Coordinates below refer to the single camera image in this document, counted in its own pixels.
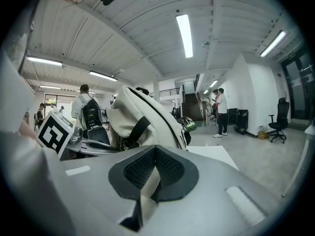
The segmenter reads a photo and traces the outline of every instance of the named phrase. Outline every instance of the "railing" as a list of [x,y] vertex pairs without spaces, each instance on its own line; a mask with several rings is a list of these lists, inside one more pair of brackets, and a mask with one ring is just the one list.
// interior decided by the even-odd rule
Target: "railing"
[[197,102],[200,108],[202,118],[203,120],[206,120],[206,102],[201,100],[199,93],[197,93]]
[[176,95],[179,94],[180,88],[173,88],[173,89],[168,89],[168,90],[163,90],[159,92],[159,96],[171,96],[171,95]]
[[196,91],[196,88],[197,88],[197,85],[198,85],[199,78],[200,78],[200,74],[197,74],[197,75],[196,75],[196,81],[195,81],[195,84],[194,84],[194,86],[195,86],[195,91]]

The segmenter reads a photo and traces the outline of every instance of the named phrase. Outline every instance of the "white column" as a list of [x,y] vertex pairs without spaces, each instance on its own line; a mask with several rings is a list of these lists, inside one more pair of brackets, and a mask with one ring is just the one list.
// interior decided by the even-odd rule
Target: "white column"
[[154,93],[154,100],[159,102],[159,85],[158,85],[157,77],[155,75],[153,76],[153,93]]

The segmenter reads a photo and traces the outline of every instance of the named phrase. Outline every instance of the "black backpack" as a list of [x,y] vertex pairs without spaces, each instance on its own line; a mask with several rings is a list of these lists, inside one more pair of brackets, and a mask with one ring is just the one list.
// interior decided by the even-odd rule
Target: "black backpack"
[[83,117],[87,130],[94,126],[102,126],[102,114],[100,112],[98,103],[92,99],[82,109]]

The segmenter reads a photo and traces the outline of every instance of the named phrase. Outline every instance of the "gray floor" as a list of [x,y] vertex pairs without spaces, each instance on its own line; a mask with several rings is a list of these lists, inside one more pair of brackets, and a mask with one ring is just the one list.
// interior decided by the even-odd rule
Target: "gray floor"
[[287,187],[301,158],[306,135],[303,131],[285,129],[282,140],[260,140],[241,135],[228,126],[228,136],[214,138],[218,127],[214,122],[198,123],[191,132],[190,146],[223,146],[241,172],[267,187],[279,198]]

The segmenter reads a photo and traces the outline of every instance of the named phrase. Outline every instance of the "cardboard box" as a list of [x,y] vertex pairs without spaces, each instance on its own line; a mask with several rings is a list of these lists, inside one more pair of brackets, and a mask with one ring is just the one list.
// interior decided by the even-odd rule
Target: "cardboard box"
[[259,131],[258,132],[258,138],[261,139],[261,140],[264,140],[267,138],[267,134],[265,131]]
[[74,128],[75,125],[61,113],[51,111],[40,127],[36,139],[43,147],[54,149],[61,158]]

